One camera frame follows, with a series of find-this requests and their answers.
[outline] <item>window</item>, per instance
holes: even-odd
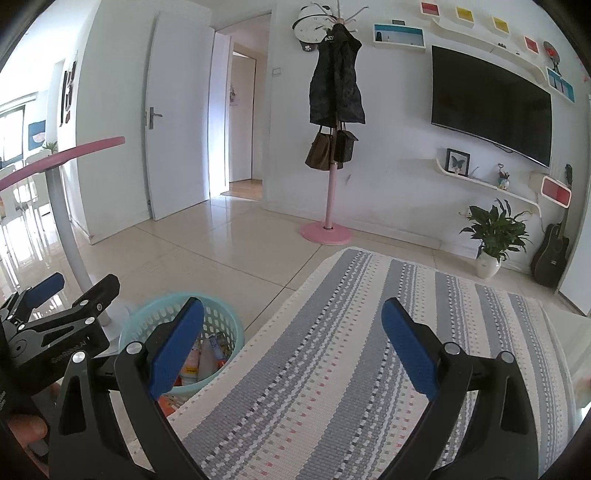
[[[24,105],[0,115],[0,157],[2,166],[22,160],[24,118]]]

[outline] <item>black guitar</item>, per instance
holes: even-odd
[[[573,187],[573,168],[566,165],[566,180],[569,188]],[[534,280],[544,287],[555,288],[564,273],[567,264],[566,252],[569,239],[564,236],[569,210],[566,210],[562,223],[551,223],[546,229],[544,241],[531,261],[531,273]]]

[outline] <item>white flower pot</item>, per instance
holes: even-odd
[[[483,280],[489,280],[494,277],[500,267],[501,262],[484,252],[481,252],[480,256],[476,259],[476,275]]]

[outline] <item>pink curved bar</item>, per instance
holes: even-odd
[[[41,173],[42,171],[59,167],[73,158],[78,158],[83,155],[88,155],[89,153],[105,150],[107,148],[116,147],[117,145],[123,145],[124,143],[125,137],[105,138],[104,140],[78,145],[77,147],[55,153],[46,158],[42,158],[41,160],[26,165],[20,170],[11,173],[9,176],[0,179],[0,192],[35,173]]]

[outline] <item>guitar body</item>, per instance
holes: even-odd
[[[542,246],[531,262],[531,274],[534,280],[544,287],[556,287],[566,267],[568,242],[564,241],[565,238],[561,238],[560,229],[559,223],[548,225]]]

